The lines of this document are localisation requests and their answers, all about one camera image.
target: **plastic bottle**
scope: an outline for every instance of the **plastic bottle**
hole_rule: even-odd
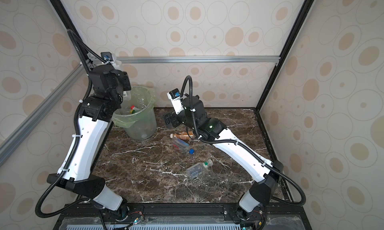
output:
[[[188,133],[189,133],[189,136],[191,136],[191,138],[194,137],[194,134],[192,131],[188,131]],[[185,131],[179,132],[179,133],[171,133],[170,138],[177,137],[178,139],[182,139],[182,140],[190,140],[191,138],[188,136],[188,133]]]
[[[214,165],[211,159],[206,160],[205,162],[198,162],[195,165],[187,168],[187,175],[189,179],[194,179],[195,177],[198,177],[199,175],[203,174],[207,168]]]
[[[172,138],[172,145],[175,146],[177,149],[182,151],[183,153],[189,153],[193,154],[195,151],[190,148],[189,144],[185,141],[178,139],[177,137]]]
[[[132,105],[132,106],[131,106],[131,110],[135,110],[135,111],[137,111],[137,112],[140,111],[140,109],[138,109],[137,107],[135,107],[135,105]]]

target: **vented panel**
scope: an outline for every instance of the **vented panel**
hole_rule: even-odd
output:
[[[126,225],[114,224],[108,226],[108,230],[124,227]],[[66,230],[103,230],[100,225],[68,225]],[[129,230],[240,230],[238,224],[148,224],[136,225],[129,228]]]

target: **bottle cap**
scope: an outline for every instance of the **bottle cap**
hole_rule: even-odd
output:
[[[208,159],[208,160],[206,161],[206,163],[208,163],[208,166],[209,166],[209,167],[211,167],[211,166],[214,165],[214,163],[212,162],[211,159]]]

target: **transparent trash bin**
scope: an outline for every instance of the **transparent trash bin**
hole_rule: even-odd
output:
[[[155,92],[152,88],[132,86],[131,91],[126,91],[121,109],[117,109],[112,120],[116,126],[124,128],[128,136],[135,140],[144,140],[156,132],[156,118],[153,107]],[[139,112],[129,114],[131,106],[139,108]]]

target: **marble tabletop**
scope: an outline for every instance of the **marble tabletop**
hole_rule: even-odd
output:
[[[113,127],[93,174],[103,177],[110,189],[132,203],[237,202],[250,188],[251,176],[223,151],[198,140],[189,141],[195,150],[193,155],[178,151],[169,135],[185,131],[185,127],[166,128],[162,117],[170,111],[155,108],[157,131],[144,141],[133,140],[124,129]],[[207,108],[206,112],[269,159],[251,109]],[[213,166],[190,180],[185,170],[207,159]],[[280,188],[275,196],[282,197]]]

